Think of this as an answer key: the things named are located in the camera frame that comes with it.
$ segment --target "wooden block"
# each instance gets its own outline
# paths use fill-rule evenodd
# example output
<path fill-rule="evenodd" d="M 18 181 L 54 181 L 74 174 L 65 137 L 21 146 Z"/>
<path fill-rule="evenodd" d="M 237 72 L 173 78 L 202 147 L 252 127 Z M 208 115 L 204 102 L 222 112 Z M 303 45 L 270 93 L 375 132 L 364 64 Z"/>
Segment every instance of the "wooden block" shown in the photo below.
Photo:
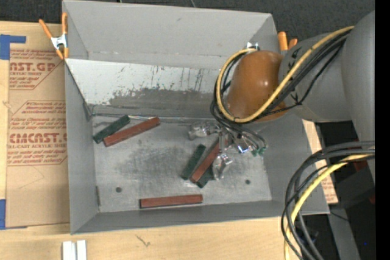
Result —
<path fill-rule="evenodd" d="M 140 200 L 140 208 L 166 207 L 177 205 L 200 204 L 203 202 L 202 194 L 180 195 L 170 197 L 154 197 Z"/>
<path fill-rule="evenodd" d="M 135 125 L 131 128 L 127 128 L 125 130 L 114 133 L 113 135 L 107 136 L 103 139 L 104 145 L 106 147 L 112 146 L 116 143 L 119 143 L 123 140 L 132 138 L 133 136 L 139 135 L 142 132 L 150 130 L 158 125 L 160 125 L 161 120 L 158 117 L 154 117 L 152 119 L 148 119 L 144 122 L 141 122 L 138 125 Z"/>
<path fill-rule="evenodd" d="M 214 148 L 211 150 L 210 154 L 207 155 L 205 160 L 199 165 L 199 167 L 192 174 L 190 180 L 193 183 L 197 183 L 199 179 L 203 176 L 206 170 L 213 164 L 213 161 L 218 156 L 219 153 L 219 143 L 217 142 Z"/>

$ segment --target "cable bundle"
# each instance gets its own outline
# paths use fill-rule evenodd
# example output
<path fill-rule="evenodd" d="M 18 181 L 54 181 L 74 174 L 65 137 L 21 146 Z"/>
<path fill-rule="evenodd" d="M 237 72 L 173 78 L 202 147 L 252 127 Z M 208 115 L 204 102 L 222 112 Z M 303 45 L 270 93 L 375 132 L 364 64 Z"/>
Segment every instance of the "cable bundle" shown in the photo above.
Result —
<path fill-rule="evenodd" d="M 289 259 L 289 248 L 291 248 L 298 258 L 303 260 L 303 257 L 293 246 L 290 240 L 290 235 L 292 234 L 301 248 L 302 253 L 308 259 L 323 260 L 323 257 L 310 239 L 310 235 L 308 234 L 300 209 L 315 187 L 318 186 L 325 177 L 345 166 L 349 162 L 364 161 L 373 158 L 374 156 L 375 141 L 348 142 L 320 150 L 315 154 L 312 154 L 312 156 L 303 162 L 292 176 L 286 190 L 285 208 L 282 213 L 281 223 L 282 233 L 285 237 L 285 259 Z M 314 170 L 311 174 L 309 174 L 309 176 L 307 176 L 307 178 L 301 181 L 303 172 L 320 160 L 326 160 L 327 163 L 331 165 L 323 166 Z M 310 250 L 304 246 L 298 237 L 294 225 L 296 219 L 300 223 L 299 225 L 309 244 Z M 287 227 L 285 226 L 285 220 L 287 220 L 288 223 Z"/>

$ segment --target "cardboard sheet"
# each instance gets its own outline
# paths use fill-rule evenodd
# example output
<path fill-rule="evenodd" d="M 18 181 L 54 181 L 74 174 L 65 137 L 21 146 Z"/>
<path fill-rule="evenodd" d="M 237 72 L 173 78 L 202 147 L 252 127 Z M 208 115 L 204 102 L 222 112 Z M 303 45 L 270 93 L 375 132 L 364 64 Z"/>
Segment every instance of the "cardboard sheet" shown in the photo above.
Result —
<path fill-rule="evenodd" d="M 64 63 L 38 23 L 1 22 L 0 33 L 26 36 L 10 45 L 5 225 L 69 222 Z"/>

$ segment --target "rectangular bar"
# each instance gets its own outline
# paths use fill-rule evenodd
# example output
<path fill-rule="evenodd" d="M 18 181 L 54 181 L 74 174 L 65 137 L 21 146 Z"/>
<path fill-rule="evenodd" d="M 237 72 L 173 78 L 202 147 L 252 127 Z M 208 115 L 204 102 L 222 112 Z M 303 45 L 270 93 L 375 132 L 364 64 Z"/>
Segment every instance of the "rectangular bar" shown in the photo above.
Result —
<path fill-rule="evenodd" d="M 170 197 L 155 197 L 140 200 L 140 208 L 153 208 L 177 205 L 200 204 L 203 202 L 202 194 L 180 195 Z"/>
<path fill-rule="evenodd" d="M 121 118 L 119 118 L 117 121 L 113 122 L 112 124 L 108 125 L 103 130 L 99 131 L 97 134 L 93 136 L 93 140 L 96 143 L 100 143 L 103 141 L 104 138 L 113 135 L 115 132 L 117 132 L 119 129 L 123 128 L 130 122 L 130 118 L 128 115 L 124 115 Z"/>
<path fill-rule="evenodd" d="M 132 138 L 133 136 L 139 135 L 142 132 L 150 130 L 158 125 L 160 125 L 161 120 L 158 117 L 154 117 L 152 119 L 148 119 L 144 122 L 141 122 L 138 125 L 135 125 L 131 128 L 122 130 L 120 132 L 114 133 L 103 139 L 104 145 L 106 147 L 112 146 L 116 143 L 122 142 L 123 140 Z"/>
<path fill-rule="evenodd" d="M 184 168 L 184 170 L 183 170 L 183 172 L 181 174 L 181 177 L 184 180 L 188 180 L 188 178 L 191 176 L 191 174 L 193 173 L 193 171 L 195 169 L 195 166 L 196 166 L 197 162 L 202 157 L 205 149 L 206 149 L 206 147 L 203 144 L 199 144 L 196 147 L 195 152 L 191 156 L 190 160 L 188 161 L 186 167 Z"/>
<path fill-rule="evenodd" d="M 201 189 L 209 182 L 214 179 L 213 168 L 212 165 L 206 170 L 206 172 L 201 176 L 201 178 L 196 182 L 196 185 Z"/>
<path fill-rule="evenodd" d="M 206 172 L 206 170 L 211 166 L 215 158 L 218 156 L 219 153 L 219 143 L 217 142 L 216 145 L 211 150 L 210 154 L 206 157 L 205 160 L 199 165 L 199 167 L 195 170 L 193 175 L 191 176 L 190 180 L 193 183 L 197 183 L 199 179 L 203 176 L 203 174 Z"/>

